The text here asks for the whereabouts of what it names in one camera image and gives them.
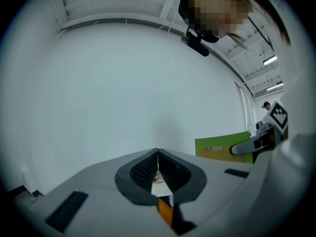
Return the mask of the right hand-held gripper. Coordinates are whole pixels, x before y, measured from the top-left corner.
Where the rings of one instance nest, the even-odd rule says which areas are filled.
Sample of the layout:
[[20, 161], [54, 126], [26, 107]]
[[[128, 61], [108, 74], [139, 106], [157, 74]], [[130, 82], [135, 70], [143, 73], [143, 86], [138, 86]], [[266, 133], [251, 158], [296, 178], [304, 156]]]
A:
[[288, 114], [282, 104], [278, 101], [274, 101], [273, 104], [266, 101], [262, 108], [267, 111], [267, 114], [256, 123], [258, 139], [251, 138], [232, 146], [230, 148], [232, 155], [246, 155], [259, 149], [270, 151], [280, 142], [288, 139]]

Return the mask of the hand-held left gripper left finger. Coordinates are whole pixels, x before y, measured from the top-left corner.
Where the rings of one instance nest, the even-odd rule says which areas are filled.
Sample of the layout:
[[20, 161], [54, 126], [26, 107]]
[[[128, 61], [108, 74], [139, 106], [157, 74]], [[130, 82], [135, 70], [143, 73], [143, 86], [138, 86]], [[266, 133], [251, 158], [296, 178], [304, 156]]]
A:
[[[148, 150], [86, 167], [41, 197], [28, 209], [19, 206], [24, 219], [44, 237], [175, 237], [157, 207], [135, 205], [117, 189], [115, 174], [126, 163]], [[72, 192], [88, 196], [64, 232], [45, 220]]]

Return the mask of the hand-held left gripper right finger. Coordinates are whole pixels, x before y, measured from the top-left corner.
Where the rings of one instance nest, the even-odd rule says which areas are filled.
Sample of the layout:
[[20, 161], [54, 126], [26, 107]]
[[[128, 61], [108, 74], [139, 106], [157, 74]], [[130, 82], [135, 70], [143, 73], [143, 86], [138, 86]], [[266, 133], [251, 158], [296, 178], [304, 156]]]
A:
[[182, 237], [243, 237], [248, 205], [237, 194], [252, 166], [158, 150], [159, 170], [172, 191]]

